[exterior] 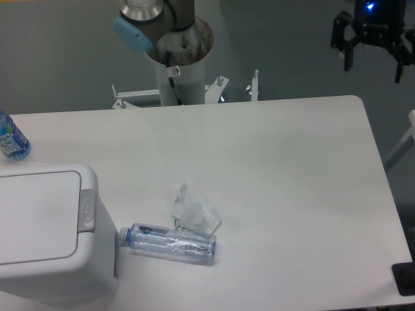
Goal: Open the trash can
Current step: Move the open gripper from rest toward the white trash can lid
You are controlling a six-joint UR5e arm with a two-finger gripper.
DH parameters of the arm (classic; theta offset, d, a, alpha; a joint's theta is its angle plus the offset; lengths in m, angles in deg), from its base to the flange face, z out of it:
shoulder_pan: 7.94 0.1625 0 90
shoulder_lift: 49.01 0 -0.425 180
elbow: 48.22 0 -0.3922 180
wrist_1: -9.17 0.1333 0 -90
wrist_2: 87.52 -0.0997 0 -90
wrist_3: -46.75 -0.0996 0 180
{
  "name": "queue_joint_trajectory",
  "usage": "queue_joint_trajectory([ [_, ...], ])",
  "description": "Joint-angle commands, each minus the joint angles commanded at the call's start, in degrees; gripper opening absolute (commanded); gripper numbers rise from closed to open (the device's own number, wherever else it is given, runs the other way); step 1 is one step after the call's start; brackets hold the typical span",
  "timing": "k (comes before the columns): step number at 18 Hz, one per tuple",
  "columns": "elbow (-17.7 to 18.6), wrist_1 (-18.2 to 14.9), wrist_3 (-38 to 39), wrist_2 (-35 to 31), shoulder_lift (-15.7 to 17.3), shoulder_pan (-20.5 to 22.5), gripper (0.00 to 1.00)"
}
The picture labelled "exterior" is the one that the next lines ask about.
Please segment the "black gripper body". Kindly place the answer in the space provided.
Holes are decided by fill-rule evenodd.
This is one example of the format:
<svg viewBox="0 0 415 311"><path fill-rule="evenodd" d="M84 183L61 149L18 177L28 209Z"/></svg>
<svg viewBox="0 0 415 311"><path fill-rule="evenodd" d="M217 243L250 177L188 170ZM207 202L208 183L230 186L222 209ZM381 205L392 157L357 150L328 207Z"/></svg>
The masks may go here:
<svg viewBox="0 0 415 311"><path fill-rule="evenodd" d="M366 45L397 44L403 33L406 1L354 1L352 29Z"/></svg>

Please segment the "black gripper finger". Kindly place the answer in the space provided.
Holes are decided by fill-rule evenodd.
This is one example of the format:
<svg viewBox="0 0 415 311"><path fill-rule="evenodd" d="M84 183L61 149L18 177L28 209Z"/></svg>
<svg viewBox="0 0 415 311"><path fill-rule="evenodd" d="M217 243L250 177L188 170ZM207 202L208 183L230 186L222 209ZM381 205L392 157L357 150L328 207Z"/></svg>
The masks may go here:
<svg viewBox="0 0 415 311"><path fill-rule="evenodd" d="M386 39L386 49L397 62L394 78L394 82L397 84L400 83L401 77L403 76L404 66L414 64L414 27L405 27L403 34L405 35L405 39L410 42L411 50L407 49L400 35L392 39Z"/></svg>
<svg viewBox="0 0 415 311"><path fill-rule="evenodd" d="M362 41L362 35L355 33L355 35L347 40L345 31L348 26L353 28L353 17L346 11L339 13L333 20L333 28L331 33L330 46L337 49L344 55L344 70L349 71L353 67L354 47Z"/></svg>

